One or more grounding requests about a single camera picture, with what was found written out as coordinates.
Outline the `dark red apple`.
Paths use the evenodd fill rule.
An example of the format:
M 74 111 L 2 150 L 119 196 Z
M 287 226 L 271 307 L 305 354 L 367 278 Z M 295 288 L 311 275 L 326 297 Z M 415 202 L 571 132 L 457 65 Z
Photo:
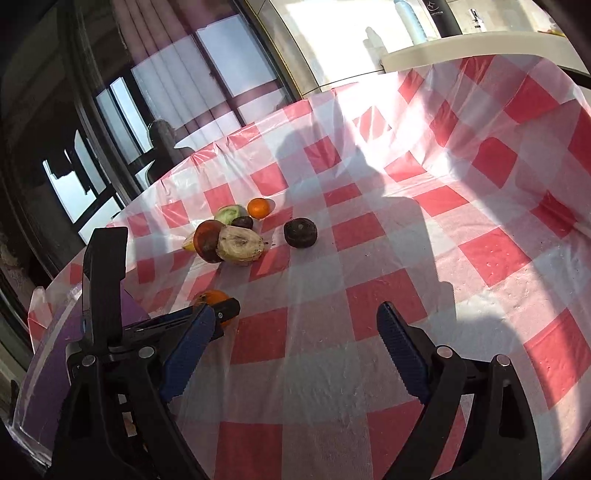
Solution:
M 225 225 L 217 220 L 205 220 L 197 226 L 193 234 L 193 247 L 202 260 L 207 263 L 222 261 L 217 254 L 219 234 Z

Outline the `yellow apple half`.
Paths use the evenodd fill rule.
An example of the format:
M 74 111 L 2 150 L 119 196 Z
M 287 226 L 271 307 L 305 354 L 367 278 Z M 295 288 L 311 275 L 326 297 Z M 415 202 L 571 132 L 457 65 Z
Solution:
M 222 261 L 249 265 L 263 255 L 263 238 L 256 232 L 235 226 L 224 226 L 219 232 L 216 253 Z

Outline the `green fruit half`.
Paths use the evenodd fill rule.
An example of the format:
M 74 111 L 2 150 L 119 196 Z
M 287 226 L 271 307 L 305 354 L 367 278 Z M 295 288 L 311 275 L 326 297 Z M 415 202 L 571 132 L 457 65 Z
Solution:
M 249 215 L 242 205 L 232 204 L 219 208 L 214 214 L 214 220 L 224 225 L 230 225 L 235 219 Z

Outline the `small dark fruit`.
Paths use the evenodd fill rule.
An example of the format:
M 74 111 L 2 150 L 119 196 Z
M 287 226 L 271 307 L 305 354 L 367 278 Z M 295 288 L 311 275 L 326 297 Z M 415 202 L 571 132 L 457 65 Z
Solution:
M 231 226 L 252 230 L 254 221 L 250 216 L 239 216 L 231 221 Z

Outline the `small orange mandarin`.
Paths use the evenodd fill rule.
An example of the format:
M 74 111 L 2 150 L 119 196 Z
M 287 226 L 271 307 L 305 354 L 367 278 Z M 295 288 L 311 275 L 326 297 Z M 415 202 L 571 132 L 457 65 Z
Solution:
M 270 215 L 273 207 L 266 198 L 253 198 L 247 204 L 246 210 L 253 219 L 263 220 Z

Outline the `dark round dried fruit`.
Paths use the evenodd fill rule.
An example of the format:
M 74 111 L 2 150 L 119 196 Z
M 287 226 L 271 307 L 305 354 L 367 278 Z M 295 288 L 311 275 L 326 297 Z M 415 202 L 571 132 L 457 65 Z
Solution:
M 308 248 L 318 240 L 318 227 L 308 218 L 294 218 L 283 225 L 283 237 L 290 247 Z

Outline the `pale yellow fruit half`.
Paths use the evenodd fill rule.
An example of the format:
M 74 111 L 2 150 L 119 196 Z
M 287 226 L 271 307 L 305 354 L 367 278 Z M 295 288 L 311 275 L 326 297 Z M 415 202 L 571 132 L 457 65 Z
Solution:
M 197 251 L 197 249 L 195 249 L 195 246 L 194 246 L 194 232 L 192 232 L 191 234 L 189 234 L 186 237 L 186 239 L 183 241 L 182 248 L 183 248 L 183 250 L 190 251 L 190 252 Z

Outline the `purple white cardboard box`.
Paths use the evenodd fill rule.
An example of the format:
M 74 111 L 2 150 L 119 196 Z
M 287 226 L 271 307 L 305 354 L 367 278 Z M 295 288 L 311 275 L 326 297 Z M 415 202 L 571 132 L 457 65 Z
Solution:
M 31 321 L 35 355 L 16 400 L 11 432 L 35 458 L 51 460 L 61 406 L 70 388 L 66 347 L 82 337 L 81 288 L 50 312 L 46 329 Z

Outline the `red white checkered tablecloth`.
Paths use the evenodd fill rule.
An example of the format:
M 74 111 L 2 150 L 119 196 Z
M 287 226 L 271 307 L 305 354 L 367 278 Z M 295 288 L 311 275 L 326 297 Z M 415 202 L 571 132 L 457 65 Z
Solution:
M 186 237 L 266 198 L 263 255 Z M 311 247 L 283 225 L 308 218 Z M 379 337 L 392 302 L 437 344 L 513 362 L 549 477 L 590 421 L 590 108 L 533 56 L 465 58 L 311 96 L 189 156 L 113 220 L 143 312 L 209 289 L 242 312 L 171 409 L 213 479 L 379 479 L 421 411 Z

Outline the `white plastic bottle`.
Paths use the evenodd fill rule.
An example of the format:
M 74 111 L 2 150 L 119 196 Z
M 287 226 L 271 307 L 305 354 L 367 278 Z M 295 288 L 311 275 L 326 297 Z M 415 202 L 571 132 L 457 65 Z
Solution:
M 401 17 L 407 32 L 414 45 L 420 45 L 428 41 L 427 35 L 421 25 L 414 9 L 405 0 L 394 0 L 396 10 Z

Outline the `white curved shelf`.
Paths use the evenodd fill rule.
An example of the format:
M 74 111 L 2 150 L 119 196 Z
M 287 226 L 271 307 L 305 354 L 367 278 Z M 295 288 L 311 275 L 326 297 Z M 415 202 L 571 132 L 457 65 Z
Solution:
M 485 55 L 535 55 L 560 67 L 589 74 L 572 44 L 562 36 L 540 32 L 485 32 L 457 35 L 414 45 L 381 58 L 386 72 L 448 60 Z

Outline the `black water bottle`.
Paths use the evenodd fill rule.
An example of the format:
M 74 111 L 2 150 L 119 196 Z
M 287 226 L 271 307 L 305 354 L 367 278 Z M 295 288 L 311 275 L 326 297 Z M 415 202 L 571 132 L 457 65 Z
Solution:
M 442 38 L 462 35 L 460 25 L 446 0 L 423 0 L 423 4 Z

